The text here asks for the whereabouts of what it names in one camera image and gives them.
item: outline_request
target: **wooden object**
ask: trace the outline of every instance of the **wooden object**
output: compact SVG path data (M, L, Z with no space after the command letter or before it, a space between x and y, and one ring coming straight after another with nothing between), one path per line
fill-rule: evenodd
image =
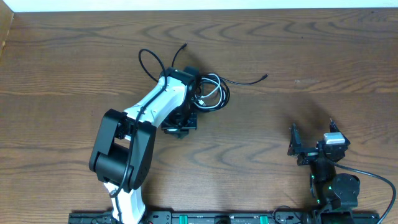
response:
M14 13L8 8L4 1L0 0L0 57L12 22Z
M106 210L88 169L101 118L155 85L139 49L253 86L200 114L183 140L157 133L147 205L273 210L315 205L309 167L287 156L293 122L309 146L333 118L351 140L342 164L398 185L398 9L17 14L0 64L0 222L66 223ZM150 72L157 62L145 55ZM391 189L361 179L358 210L386 209ZM384 223L394 223L395 206Z

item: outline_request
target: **tabletop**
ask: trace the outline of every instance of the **tabletop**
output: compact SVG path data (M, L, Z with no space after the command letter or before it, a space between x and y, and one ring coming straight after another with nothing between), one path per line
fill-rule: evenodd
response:
M315 146L333 118L351 141L340 164L398 185L398 9L17 13L0 61L0 223L66 223L109 195L88 160L101 118L155 85L137 58L217 72L222 110L183 140L158 131L148 206L264 211L316 205L308 166L287 155L289 127ZM160 67L143 57L151 73ZM356 210L382 214L392 191L361 179ZM396 222L398 208L386 223Z

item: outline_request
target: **wood grain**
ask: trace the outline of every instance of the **wood grain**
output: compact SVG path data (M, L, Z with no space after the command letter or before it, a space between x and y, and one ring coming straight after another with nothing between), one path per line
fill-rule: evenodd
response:
M230 85L229 105L200 114L183 140L159 131L147 205L314 205L309 167L286 156L289 127L296 122L312 146L330 118L352 142L342 164L398 185L397 30L398 9L17 14L0 64L0 222L65 223L69 212L109 208L88 169L101 118L153 88L139 49L169 65L185 41L177 67L241 82L269 78ZM144 63L159 73L155 60L146 55ZM359 178L358 210L384 212L390 188ZM385 222L396 216L393 208Z
M14 13L8 8L3 0L0 0L0 57L2 48L6 44L6 39L11 27L12 17Z

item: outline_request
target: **wooden surface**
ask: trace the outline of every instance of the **wooden surface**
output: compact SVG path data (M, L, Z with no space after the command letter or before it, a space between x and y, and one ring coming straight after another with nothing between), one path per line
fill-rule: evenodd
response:
M398 9L20 13L0 64L0 222L65 223L69 212L109 208L88 169L101 118L153 88L139 49L170 65L185 41L177 67L269 78L230 85L229 105L199 115L184 140L158 132L147 205L314 205L309 167L287 156L289 127L296 122L314 146L330 118L351 140L341 164L398 185ZM382 214L391 189L359 178L358 210ZM385 223L396 217L397 207Z
M3 0L0 0L0 57L2 48L6 44L6 39L11 26L14 13L8 8Z

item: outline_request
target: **wooden table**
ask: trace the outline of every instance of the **wooden table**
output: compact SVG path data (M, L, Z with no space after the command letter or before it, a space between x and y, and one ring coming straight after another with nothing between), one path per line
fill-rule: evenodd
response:
M296 122L308 146L329 119L351 140L341 164L398 185L398 9L18 13L0 62L0 222L66 223L106 210L88 169L101 118L154 86L141 48L253 86L201 114L183 140L157 133L147 205L273 210L315 205L309 167L287 156ZM145 65L159 73L145 55ZM358 210L384 212L391 189L359 175ZM396 222L397 206L386 219Z

